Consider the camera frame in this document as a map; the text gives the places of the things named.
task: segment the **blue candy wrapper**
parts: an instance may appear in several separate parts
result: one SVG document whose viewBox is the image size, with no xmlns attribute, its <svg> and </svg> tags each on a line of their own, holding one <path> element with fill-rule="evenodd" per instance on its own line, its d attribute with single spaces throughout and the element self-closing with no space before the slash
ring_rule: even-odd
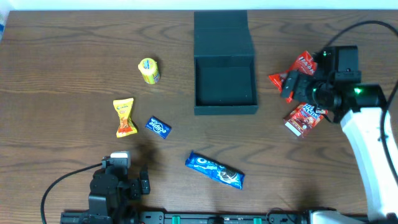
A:
<svg viewBox="0 0 398 224">
<path fill-rule="evenodd" d="M 191 155 L 185 161 L 185 165 L 205 174 L 215 181 L 236 187 L 237 189 L 243 189 L 244 174 L 220 165 L 214 161 L 209 161 L 194 152 L 191 152 Z"/>
<path fill-rule="evenodd" d="M 164 139 L 166 139 L 169 133 L 172 131 L 172 128 L 169 125 L 161 122 L 159 119 L 155 118 L 154 116 L 152 116 L 148 120 L 145 127 L 147 129 L 152 130 L 156 134 L 160 135 Z"/>
</svg>

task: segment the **red snack package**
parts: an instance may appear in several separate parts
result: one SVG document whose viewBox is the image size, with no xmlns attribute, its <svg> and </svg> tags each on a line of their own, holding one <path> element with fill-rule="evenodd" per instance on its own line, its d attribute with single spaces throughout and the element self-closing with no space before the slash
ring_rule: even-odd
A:
<svg viewBox="0 0 398 224">
<path fill-rule="evenodd" d="M 313 106 L 301 103 L 284 119 L 285 126 L 295 135 L 304 137 L 323 119 L 321 114 L 328 114 L 328 111 L 317 110 L 314 112 Z"/>
<path fill-rule="evenodd" d="M 300 72 L 306 73 L 308 75 L 313 75 L 317 69 L 317 64 L 313 61 L 312 56 L 309 52 L 305 51 L 300 54 L 292 66 L 285 72 L 276 73 L 269 75 L 271 82 L 278 88 L 279 92 L 282 92 L 282 84 L 286 79 L 287 73 L 292 70 L 298 70 Z M 290 103 L 293 100 L 293 92 L 286 99 L 286 102 Z"/>
</svg>

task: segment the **yellow candy wrapper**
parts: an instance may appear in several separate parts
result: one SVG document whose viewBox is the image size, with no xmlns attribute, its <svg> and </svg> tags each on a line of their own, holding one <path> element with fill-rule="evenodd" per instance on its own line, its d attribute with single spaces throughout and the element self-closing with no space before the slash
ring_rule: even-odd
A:
<svg viewBox="0 0 398 224">
<path fill-rule="evenodd" d="M 118 112 L 120 120 L 120 125 L 116 133 L 116 137 L 118 138 L 137 133 L 137 129 L 134 127 L 130 117 L 133 102 L 134 98 L 113 101 L 114 109 Z"/>
</svg>

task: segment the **oreo package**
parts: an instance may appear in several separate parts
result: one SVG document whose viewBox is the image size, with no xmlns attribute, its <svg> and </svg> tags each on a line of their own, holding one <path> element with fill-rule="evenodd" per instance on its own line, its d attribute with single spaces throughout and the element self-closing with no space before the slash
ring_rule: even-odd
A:
<svg viewBox="0 0 398 224">
<path fill-rule="evenodd" d="M 202 156 L 191 152 L 189 158 L 185 161 L 185 165 L 191 169 L 201 172 L 215 181 L 226 185 L 243 189 L 244 174 L 233 170 L 217 162 L 210 161 Z"/>
</svg>

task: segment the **open box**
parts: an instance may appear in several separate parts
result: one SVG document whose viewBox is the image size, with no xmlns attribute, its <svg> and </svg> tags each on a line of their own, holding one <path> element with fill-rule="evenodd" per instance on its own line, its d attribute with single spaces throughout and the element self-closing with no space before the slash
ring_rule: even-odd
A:
<svg viewBox="0 0 398 224">
<path fill-rule="evenodd" d="M 195 115 L 254 114 L 254 48 L 246 11 L 195 12 Z"/>
</svg>

